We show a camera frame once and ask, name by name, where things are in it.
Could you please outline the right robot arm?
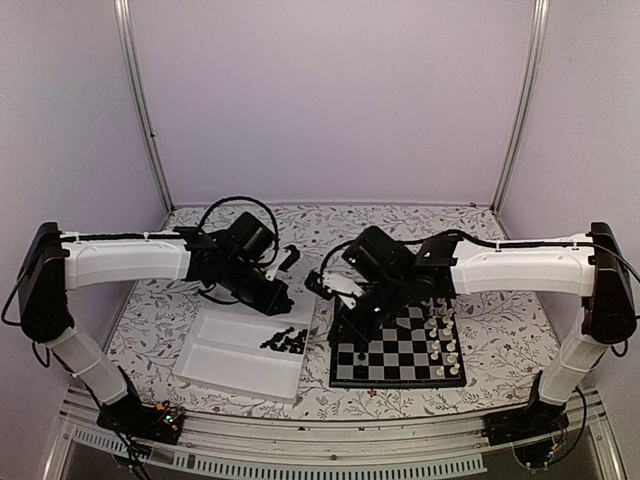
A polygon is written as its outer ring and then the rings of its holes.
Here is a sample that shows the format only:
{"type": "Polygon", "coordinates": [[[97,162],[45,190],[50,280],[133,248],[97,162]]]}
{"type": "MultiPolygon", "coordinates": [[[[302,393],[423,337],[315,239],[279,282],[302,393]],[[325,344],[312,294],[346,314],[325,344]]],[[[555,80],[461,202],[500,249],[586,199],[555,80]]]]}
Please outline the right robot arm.
{"type": "Polygon", "coordinates": [[[342,318],[360,338],[369,338],[374,327],[411,301],[512,291],[574,302],[565,313],[559,352],[518,412],[524,435],[537,436],[552,424],[605,352],[637,329],[631,284],[639,274],[604,222],[592,223],[585,233],[535,240],[482,240],[450,229],[416,244],[412,251],[409,242],[370,226],[338,248],[364,285],[320,268],[322,293],[342,300],[342,318]]]}

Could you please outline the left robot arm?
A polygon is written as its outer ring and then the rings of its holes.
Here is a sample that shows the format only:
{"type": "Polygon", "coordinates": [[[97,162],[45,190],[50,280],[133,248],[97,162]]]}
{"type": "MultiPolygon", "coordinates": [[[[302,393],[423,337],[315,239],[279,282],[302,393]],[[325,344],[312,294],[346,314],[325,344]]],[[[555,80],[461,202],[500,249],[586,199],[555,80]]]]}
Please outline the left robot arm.
{"type": "Polygon", "coordinates": [[[126,373],[106,355],[102,313],[108,300],[143,280],[221,287],[234,303],[267,316],[287,314],[293,301],[278,275],[300,256],[250,215],[227,228],[200,226],[134,233],[71,233],[41,224],[19,269],[14,293],[18,325],[46,347],[95,395],[128,434],[148,426],[148,412],[126,373]]]}

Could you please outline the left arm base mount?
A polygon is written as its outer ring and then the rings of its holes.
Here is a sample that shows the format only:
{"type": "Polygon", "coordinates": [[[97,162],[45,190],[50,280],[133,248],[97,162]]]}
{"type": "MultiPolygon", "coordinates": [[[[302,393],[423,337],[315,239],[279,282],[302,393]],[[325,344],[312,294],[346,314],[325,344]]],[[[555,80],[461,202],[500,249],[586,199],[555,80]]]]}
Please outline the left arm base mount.
{"type": "Polygon", "coordinates": [[[184,410],[168,401],[155,406],[137,398],[123,398],[111,405],[102,404],[97,425],[123,436],[177,445],[184,424],[184,410]]]}

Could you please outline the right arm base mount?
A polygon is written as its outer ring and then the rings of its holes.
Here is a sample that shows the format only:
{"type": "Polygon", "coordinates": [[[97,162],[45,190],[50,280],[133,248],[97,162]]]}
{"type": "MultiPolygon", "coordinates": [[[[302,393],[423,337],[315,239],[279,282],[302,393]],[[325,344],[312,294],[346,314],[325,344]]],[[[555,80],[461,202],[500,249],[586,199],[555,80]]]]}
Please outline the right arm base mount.
{"type": "Polygon", "coordinates": [[[482,417],[481,435],[491,446],[525,441],[516,446],[516,460],[529,469],[548,467],[566,443],[568,417],[564,406],[535,404],[482,417]]]}

